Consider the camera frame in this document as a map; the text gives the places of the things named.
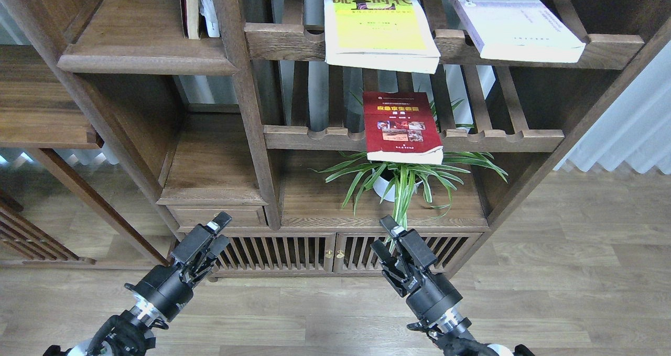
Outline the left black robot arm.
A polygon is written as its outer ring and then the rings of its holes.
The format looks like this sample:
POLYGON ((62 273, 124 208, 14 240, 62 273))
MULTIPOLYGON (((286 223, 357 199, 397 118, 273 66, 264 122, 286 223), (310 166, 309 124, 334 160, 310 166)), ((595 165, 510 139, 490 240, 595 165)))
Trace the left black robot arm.
POLYGON ((89 340, 61 350, 50 346, 45 355, 144 355, 156 346, 152 328, 168 328, 193 297, 193 289, 212 270, 230 243, 220 231, 232 218, 219 213, 206 225, 197 224, 174 248, 170 267, 156 265, 136 285, 125 284, 137 303, 131 310, 114 315, 89 340))

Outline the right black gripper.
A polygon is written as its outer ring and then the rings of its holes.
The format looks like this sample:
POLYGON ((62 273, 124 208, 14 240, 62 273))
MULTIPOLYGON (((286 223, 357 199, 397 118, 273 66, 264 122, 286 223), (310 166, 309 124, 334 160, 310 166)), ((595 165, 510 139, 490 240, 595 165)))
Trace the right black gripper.
POLYGON ((383 266, 383 276, 396 293, 406 298, 406 304, 422 325, 440 322, 441 316, 462 300, 462 295, 443 273, 433 273, 428 268, 438 258, 414 229, 405 229, 390 215, 380 219, 380 225, 399 247, 392 256, 383 241, 374 241, 372 251, 383 266), (406 270, 407 256, 412 262, 406 270))

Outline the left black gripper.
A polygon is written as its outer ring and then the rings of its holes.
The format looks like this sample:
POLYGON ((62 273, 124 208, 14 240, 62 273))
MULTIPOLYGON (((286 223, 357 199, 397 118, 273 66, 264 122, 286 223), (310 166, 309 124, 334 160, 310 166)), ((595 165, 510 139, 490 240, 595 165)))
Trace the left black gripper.
POLYGON ((231 221, 230 215, 220 212, 208 224, 197 224, 172 251, 172 266, 156 266, 137 285, 125 284, 137 300, 129 315, 139 322, 172 321, 230 243, 221 231, 231 221))

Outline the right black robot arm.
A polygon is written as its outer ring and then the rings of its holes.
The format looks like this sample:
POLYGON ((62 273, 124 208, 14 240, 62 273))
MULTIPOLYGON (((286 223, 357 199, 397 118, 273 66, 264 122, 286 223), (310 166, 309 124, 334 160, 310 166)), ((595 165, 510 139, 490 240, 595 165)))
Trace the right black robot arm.
POLYGON ((392 217, 384 217, 380 223, 396 242, 398 253, 392 256, 379 240, 371 247, 381 261, 384 277, 418 319, 407 325, 409 330, 425 333, 444 355, 534 354, 523 344, 511 351, 500 344, 477 342, 468 331, 470 320, 456 308, 462 296, 443 273, 430 270, 437 258, 426 242, 392 217))

